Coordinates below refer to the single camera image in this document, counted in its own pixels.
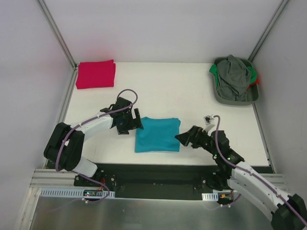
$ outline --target gray laundry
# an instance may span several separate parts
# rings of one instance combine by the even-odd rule
[[[217,93],[220,97],[232,101],[246,101],[251,72],[244,63],[239,58],[229,55],[226,60],[217,64],[217,71]]]

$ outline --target folded teal t-shirt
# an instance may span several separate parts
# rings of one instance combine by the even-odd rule
[[[180,142],[175,139],[179,134],[178,118],[142,118],[144,129],[136,130],[135,152],[171,151],[179,152]]]

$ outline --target clothing pile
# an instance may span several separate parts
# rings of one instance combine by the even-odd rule
[[[209,72],[215,76],[218,95],[231,101],[245,102],[250,85],[257,83],[257,73],[253,67],[247,67],[233,55],[212,65]]]

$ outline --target white wall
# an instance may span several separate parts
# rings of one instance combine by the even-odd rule
[[[12,230],[71,68],[36,1],[0,1],[0,31],[0,229]]]
[[[277,172],[307,201],[307,1],[290,1],[256,56],[257,103]]]
[[[281,0],[46,0],[77,62],[248,58]]]

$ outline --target small white object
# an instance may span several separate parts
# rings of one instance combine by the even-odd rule
[[[216,126],[216,121],[213,117],[213,115],[205,116],[204,118],[206,128],[204,129],[206,132],[209,132],[212,128]]]
[[[201,194],[203,201],[218,201],[219,196],[217,193],[203,193]]]

